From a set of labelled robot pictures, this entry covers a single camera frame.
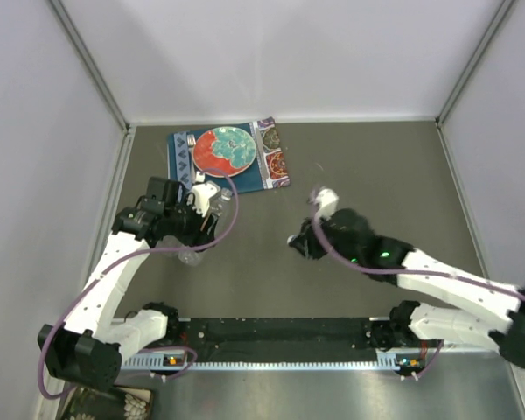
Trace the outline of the clear bottle orange base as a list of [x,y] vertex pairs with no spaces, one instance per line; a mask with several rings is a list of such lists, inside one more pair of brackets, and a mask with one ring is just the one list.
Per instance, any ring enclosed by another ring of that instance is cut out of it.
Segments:
[[195,223],[198,226],[186,239],[178,240],[183,246],[187,242],[187,248],[178,252],[178,259],[182,263],[198,266],[205,253],[214,247],[214,241],[228,228],[233,197],[230,189],[220,188],[212,181],[195,185],[187,194],[186,204],[197,216]]

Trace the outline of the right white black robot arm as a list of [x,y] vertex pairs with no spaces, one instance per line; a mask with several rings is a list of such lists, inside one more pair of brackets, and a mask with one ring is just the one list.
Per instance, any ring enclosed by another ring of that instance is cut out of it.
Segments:
[[328,218],[304,219],[287,244],[306,259],[336,256],[375,281],[448,305],[403,301],[393,308],[390,332],[397,344],[467,344],[525,369],[525,284],[497,283],[444,264],[405,241],[377,234],[365,217],[348,208]]

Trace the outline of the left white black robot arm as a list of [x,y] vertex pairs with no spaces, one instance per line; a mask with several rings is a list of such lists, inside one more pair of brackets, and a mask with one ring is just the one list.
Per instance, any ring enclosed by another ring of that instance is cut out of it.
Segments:
[[181,254],[186,261],[223,239],[219,219],[237,201],[233,185],[200,179],[186,187],[152,177],[134,206],[116,216],[101,258],[81,294],[55,325],[38,334],[38,387],[47,399],[45,375],[105,391],[123,364],[148,345],[175,345],[181,334],[176,309],[146,304],[131,320],[114,324],[117,308],[140,266],[153,254]]

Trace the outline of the blue patterned placemat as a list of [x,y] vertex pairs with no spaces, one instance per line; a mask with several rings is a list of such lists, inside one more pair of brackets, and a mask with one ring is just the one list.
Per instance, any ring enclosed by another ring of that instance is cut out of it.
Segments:
[[[252,136],[249,123],[223,126],[231,126],[244,129]],[[179,132],[172,133],[168,136],[168,172],[170,179],[177,180],[187,187],[191,187],[193,185],[194,174],[200,170],[193,163],[193,159],[189,157],[186,136],[188,134],[194,134],[197,139],[204,132],[214,128],[217,127],[182,130]],[[205,175],[207,180],[211,180],[218,186],[222,187],[229,187],[229,183],[226,181],[226,178],[231,178],[239,193],[251,193],[264,190],[262,189],[263,185],[258,172],[258,164],[256,161],[256,157],[254,163],[246,171],[233,177],[229,177],[224,172],[222,173],[222,178],[216,178],[207,174]]]

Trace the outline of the colourful mandala napkin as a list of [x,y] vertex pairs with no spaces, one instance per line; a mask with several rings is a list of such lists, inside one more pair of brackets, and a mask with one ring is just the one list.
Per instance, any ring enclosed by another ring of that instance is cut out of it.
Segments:
[[[250,128],[252,136],[255,139],[253,122],[250,123]],[[288,186],[291,183],[291,180],[287,165],[285,163],[284,153],[281,140],[278,135],[275,119],[268,117],[266,119],[258,120],[257,124],[259,130],[261,131],[264,156],[266,160],[266,166],[269,171],[267,185],[264,186],[258,165],[258,172],[262,181],[262,189],[269,190]]]

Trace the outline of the silver fork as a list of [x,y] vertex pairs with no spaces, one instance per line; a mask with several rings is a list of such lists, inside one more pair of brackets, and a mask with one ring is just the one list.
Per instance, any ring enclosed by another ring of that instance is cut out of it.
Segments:
[[188,150],[189,150],[189,157],[190,158],[193,158],[193,150],[194,150],[194,147],[196,145],[196,137],[194,134],[188,134],[186,136],[186,141],[187,141],[187,147],[188,147]]

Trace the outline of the red teal patterned plate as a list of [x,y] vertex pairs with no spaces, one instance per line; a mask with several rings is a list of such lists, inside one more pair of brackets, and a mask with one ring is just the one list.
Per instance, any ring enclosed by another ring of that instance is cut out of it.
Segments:
[[222,178],[245,172],[256,159],[256,141],[245,130],[223,126],[210,129],[196,139],[192,161],[205,174]]

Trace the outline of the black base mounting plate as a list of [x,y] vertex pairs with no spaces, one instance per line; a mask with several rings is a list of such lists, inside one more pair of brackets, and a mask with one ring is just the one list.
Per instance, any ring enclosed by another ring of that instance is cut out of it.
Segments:
[[378,350],[422,346],[382,318],[191,318],[170,338],[200,361],[370,361]]

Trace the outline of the silver knife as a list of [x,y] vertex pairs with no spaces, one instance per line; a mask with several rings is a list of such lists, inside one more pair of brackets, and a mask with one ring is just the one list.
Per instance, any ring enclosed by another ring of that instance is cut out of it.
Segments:
[[263,185],[267,185],[267,179],[269,177],[269,171],[266,166],[266,160],[264,156],[264,150],[263,150],[263,138],[261,135],[261,131],[259,130],[257,121],[253,122],[253,130],[254,130],[254,136],[255,136],[255,142],[257,147],[257,161],[259,165],[259,171],[262,177]]

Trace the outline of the floral patterned box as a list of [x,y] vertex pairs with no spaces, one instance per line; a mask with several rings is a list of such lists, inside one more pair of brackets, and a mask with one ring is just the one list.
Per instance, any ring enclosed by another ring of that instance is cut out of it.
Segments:
[[154,393],[145,388],[114,387],[97,391],[78,387],[65,401],[58,419],[151,419]]

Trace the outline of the aluminium frame rail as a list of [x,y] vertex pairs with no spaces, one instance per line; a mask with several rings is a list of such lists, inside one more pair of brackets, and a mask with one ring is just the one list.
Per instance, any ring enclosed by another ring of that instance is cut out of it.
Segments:
[[[79,335],[87,334],[101,343],[118,344],[121,346],[123,358],[127,360],[156,341],[173,342],[170,333],[175,330],[175,325],[189,319],[154,310],[142,310],[126,321],[71,317],[61,324],[60,329]],[[410,331],[430,346],[445,343],[505,354],[508,351],[508,342],[512,345],[525,343],[525,339],[511,337],[512,329],[509,326],[501,332],[462,311],[434,310],[429,307],[418,316],[390,320],[390,323],[394,327]]]

